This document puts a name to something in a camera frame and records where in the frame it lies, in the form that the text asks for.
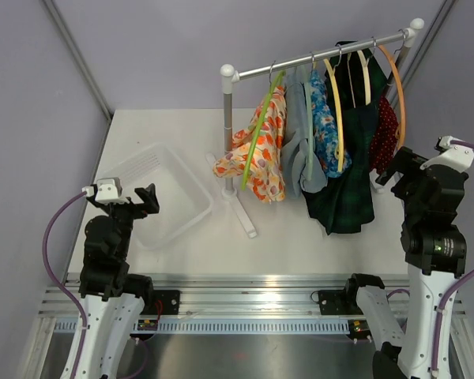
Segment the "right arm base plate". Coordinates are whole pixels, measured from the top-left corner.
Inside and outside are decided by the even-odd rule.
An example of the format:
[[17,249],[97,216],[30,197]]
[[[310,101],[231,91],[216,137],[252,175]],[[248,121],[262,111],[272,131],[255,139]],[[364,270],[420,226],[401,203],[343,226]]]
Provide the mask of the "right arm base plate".
[[318,290],[312,292],[310,298],[318,305],[323,316],[363,315],[355,299],[345,290]]

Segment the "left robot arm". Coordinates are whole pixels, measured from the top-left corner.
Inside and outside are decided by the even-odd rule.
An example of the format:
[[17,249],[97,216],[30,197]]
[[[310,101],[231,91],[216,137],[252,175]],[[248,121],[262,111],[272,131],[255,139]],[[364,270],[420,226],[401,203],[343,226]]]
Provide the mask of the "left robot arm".
[[83,268],[74,304],[80,319],[64,378],[115,378],[134,322],[155,305],[152,280],[131,274],[127,254],[135,220],[160,210],[153,184],[136,188],[140,203],[122,195],[117,178],[83,189],[102,215],[85,226]]

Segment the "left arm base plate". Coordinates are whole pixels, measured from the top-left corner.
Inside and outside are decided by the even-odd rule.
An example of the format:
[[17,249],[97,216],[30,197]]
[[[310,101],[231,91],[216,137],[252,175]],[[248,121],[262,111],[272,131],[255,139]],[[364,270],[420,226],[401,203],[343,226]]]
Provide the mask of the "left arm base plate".
[[178,315],[181,292],[179,290],[154,290],[145,298],[145,307],[141,315]]

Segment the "yellow hanger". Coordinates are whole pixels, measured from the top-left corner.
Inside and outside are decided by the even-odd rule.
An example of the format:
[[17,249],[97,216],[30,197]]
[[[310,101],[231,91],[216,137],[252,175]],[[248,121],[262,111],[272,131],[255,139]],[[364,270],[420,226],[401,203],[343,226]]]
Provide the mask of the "yellow hanger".
[[336,124],[337,124],[337,148],[336,148],[337,172],[341,173],[344,168],[344,131],[343,131],[342,109],[341,109],[341,104],[340,104],[340,94],[338,91],[337,79],[335,76],[335,69],[332,67],[329,59],[324,58],[323,62],[325,64],[326,71],[328,72],[329,80],[330,80],[331,88],[333,92],[333,101],[335,105]]

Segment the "lime green hanger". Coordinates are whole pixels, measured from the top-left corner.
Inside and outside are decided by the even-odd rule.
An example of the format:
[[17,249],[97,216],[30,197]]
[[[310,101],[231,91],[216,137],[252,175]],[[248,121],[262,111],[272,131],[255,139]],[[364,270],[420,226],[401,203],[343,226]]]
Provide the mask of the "lime green hanger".
[[283,69],[276,75],[276,77],[274,78],[273,81],[269,81],[269,90],[266,93],[265,98],[263,100],[262,107],[261,107],[261,112],[260,112],[260,115],[258,116],[258,120],[257,120],[256,126],[254,128],[254,132],[253,132],[253,137],[252,137],[252,140],[250,142],[250,147],[248,149],[248,157],[246,158],[245,167],[244,167],[244,170],[243,170],[242,181],[241,181],[241,186],[240,186],[241,190],[246,189],[247,180],[248,180],[249,175],[250,175],[250,166],[252,164],[252,159],[254,157],[254,150],[256,149],[256,145],[258,143],[258,138],[260,137],[261,127],[263,125],[263,122],[265,121],[266,111],[267,111],[267,109],[269,107],[269,103],[270,103],[270,101],[273,97],[274,90],[278,85],[280,85],[282,83],[284,75],[285,75],[285,70]]

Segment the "blue floral skirt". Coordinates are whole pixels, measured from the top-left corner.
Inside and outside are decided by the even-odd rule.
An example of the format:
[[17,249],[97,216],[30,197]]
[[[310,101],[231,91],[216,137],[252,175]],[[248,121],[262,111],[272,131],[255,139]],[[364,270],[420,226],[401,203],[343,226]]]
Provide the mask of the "blue floral skirt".
[[310,101],[312,110],[314,154],[327,178],[339,178],[352,164],[349,154],[344,151],[343,166],[338,170],[338,131],[336,119],[328,105],[327,88],[317,70],[310,73]]

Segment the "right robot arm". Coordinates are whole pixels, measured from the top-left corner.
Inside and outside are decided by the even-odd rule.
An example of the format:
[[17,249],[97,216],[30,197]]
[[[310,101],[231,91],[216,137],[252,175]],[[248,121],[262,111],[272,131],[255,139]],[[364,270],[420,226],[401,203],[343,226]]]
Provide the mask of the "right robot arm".
[[454,224],[465,195],[474,152],[455,144],[426,159],[403,147],[377,177],[404,203],[401,245],[408,265],[407,325],[394,316],[382,280],[354,274],[343,293],[344,307],[363,312],[374,341],[375,378],[449,378],[450,322],[457,290],[466,279],[465,237]]

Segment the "orange floral skirt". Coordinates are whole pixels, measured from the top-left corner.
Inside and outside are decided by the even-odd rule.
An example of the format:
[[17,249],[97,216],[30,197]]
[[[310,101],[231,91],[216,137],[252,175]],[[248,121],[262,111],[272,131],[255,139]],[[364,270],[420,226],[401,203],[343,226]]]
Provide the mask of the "orange floral skirt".
[[260,104],[247,128],[236,132],[232,138],[233,149],[213,164],[218,178],[234,178],[244,173],[250,144],[258,119],[264,120],[253,151],[246,187],[264,203],[283,201],[285,184],[282,175],[280,153],[285,135],[287,104],[284,87],[274,88],[267,107]]

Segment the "pale mint hanger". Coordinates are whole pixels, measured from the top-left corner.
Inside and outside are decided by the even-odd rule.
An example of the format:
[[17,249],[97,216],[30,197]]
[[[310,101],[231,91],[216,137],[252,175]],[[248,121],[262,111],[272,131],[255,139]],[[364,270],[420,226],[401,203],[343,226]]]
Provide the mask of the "pale mint hanger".
[[305,66],[301,66],[301,76],[303,80],[304,97],[307,109],[307,180],[310,182],[313,179],[314,171],[314,126],[312,115],[310,78],[307,75],[307,70]]

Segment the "light blue denim garment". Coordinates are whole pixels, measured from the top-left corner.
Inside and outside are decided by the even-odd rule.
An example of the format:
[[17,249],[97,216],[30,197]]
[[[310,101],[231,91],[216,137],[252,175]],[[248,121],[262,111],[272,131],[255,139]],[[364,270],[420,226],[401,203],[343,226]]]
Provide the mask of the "light blue denim garment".
[[301,193],[317,193],[327,185],[327,177],[314,154],[313,179],[307,180],[307,109],[301,73],[295,69],[286,78],[286,124],[280,164],[289,198]]

